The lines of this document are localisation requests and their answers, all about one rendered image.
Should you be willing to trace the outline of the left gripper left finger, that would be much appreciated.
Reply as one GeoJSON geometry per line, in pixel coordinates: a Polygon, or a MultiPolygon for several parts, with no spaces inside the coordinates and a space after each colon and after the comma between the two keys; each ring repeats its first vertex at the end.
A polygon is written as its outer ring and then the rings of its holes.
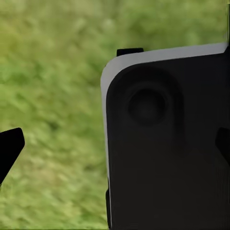
{"type": "Polygon", "coordinates": [[[24,146],[24,135],[20,127],[0,133],[0,184],[24,146]]]}

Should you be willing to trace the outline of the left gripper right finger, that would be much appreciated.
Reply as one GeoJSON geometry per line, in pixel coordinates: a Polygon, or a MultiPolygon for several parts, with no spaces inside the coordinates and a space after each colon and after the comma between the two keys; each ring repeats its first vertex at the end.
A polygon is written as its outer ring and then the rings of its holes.
{"type": "Polygon", "coordinates": [[[223,127],[218,129],[215,145],[230,166],[230,129],[223,127]]]}

